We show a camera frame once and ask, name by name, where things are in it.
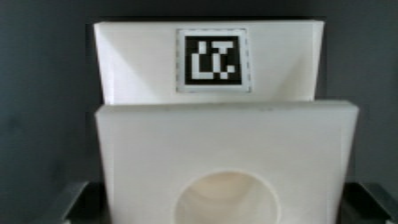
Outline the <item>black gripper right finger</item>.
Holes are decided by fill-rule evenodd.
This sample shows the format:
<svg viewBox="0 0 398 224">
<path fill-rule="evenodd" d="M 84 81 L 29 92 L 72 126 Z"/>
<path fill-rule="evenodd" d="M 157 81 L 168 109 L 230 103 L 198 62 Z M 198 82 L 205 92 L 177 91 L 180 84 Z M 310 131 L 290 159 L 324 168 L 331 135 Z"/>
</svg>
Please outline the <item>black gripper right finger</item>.
<svg viewBox="0 0 398 224">
<path fill-rule="evenodd" d="M 398 201 L 377 183 L 345 185 L 342 224 L 398 224 Z"/>
</svg>

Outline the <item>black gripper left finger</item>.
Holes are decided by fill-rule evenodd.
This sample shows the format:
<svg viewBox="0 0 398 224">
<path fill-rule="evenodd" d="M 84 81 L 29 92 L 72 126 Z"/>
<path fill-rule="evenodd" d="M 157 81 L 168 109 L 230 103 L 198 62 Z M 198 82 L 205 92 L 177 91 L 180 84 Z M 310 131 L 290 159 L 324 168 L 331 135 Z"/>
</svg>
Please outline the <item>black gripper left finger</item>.
<svg viewBox="0 0 398 224">
<path fill-rule="evenodd" d="M 102 182 L 72 183 L 36 224 L 106 224 L 107 202 Z"/>
</svg>

